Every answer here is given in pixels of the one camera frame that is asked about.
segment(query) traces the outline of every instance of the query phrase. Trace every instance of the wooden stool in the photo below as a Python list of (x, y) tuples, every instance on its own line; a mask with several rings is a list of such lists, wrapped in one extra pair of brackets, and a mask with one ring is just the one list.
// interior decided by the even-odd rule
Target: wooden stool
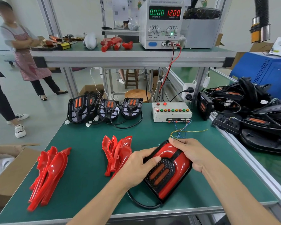
[[(135, 80), (128, 80), (129, 77), (134, 77)], [(135, 82), (135, 84), (130, 85), (130, 84), (128, 84), (128, 82)], [(138, 89), (138, 75), (136, 73), (136, 70), (134, 70), (134, 73), (129, 72), (129, 70), (126, 70), (125, 89), (127, 89), (127, 86), (136, 86), (136, 89)]]
[[(147, 92), (147, 96), (150, 101), (151, 94), (149, 91)], [(125, 98), (142, 98), (144, 103), (149, 102), (147, 101), (147, 96), (146, 96), (146, 90), (142, 90), (142, 89), (132, 89), (125, 93)]]

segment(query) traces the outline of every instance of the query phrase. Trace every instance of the gray metal box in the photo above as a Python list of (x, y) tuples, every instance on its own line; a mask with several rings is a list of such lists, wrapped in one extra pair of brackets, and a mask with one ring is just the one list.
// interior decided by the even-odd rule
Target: gray metal box
[(220, 23), (220, 19), (184, 19), (180, 34), (186, 37), (185, 48), (212, 48)]

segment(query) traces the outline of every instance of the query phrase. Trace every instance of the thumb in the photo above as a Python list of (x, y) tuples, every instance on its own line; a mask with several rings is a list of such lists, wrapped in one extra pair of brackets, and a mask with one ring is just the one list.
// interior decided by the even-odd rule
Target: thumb
[(181, 141), (179, 140), (176, 140), (176, 139), (173, 139), (173, 138), (169, 138), (169, 143), (171, 145), (173, 145), (174, 147), (180, 149), (181, 151), (185, 151), (186, 150), (186, 144), (182, 143)]
[(161, 160), (161, 157), (160, 156), (156, 156), (156, 157), (153, 157), (151, 159), (149, 159), (144, 165), (144, 170), (146, 171), (146, 173), (148, 174), (149, 171), (154, 167), (156, 166)]

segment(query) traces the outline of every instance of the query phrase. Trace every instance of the forearm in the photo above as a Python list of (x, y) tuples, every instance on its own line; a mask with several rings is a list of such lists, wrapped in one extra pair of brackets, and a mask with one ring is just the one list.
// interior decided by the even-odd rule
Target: forearm
[(114, 177), (67, 225), (102, 225), (107, 223), (127, 188)]
[(280, 224), (220, 160), (209, 162), (202, 173), (232, 225)]
[(19, 40), (16, 40), (16, 41), (11, 41), (11, 45), (13, 48), (16, 48), (16, 49), (25, 49), (25, 48), (29, 48), (31, 44), (31, 41), (30, 40), (23, 40), (23, 41), (19, 41)]
[(35, 47), (35, 46), (39, 46), (41, 44), (41, 41), (38, 39), (35, 39), (32, 41), (32, 43), (30, 44), (31, 47)]

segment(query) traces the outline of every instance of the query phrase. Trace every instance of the white cable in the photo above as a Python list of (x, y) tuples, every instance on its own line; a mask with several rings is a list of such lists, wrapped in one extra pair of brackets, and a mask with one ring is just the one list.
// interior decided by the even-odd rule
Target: white cable
[(95, 88), (96, 88), (96, 90), (97, 90), (97, 86), (96, 86), (95, 80), (94, 80), (94, 78), (93, 78), (93, 76), (92, 76), (92, 69), (94, 69), (94, 67), (90, 69), (90, 76), (92, 77), (92, 79), (93, 79), (93, 81), (94, 81), (94, 84), (95, 84)]
[(160, 81), (158, 81), (158, 82), (156, 83), (156, 89), (155, 89), (154, 94), (153, 94), (153, 96), (152, 96), (152, 101), (153, 101), (153, 99), (154, 99), (155, 92), (156, 92), (157, 89), (158, 89), (158, 83), (159, 83), (159, 82), (160, 82)]

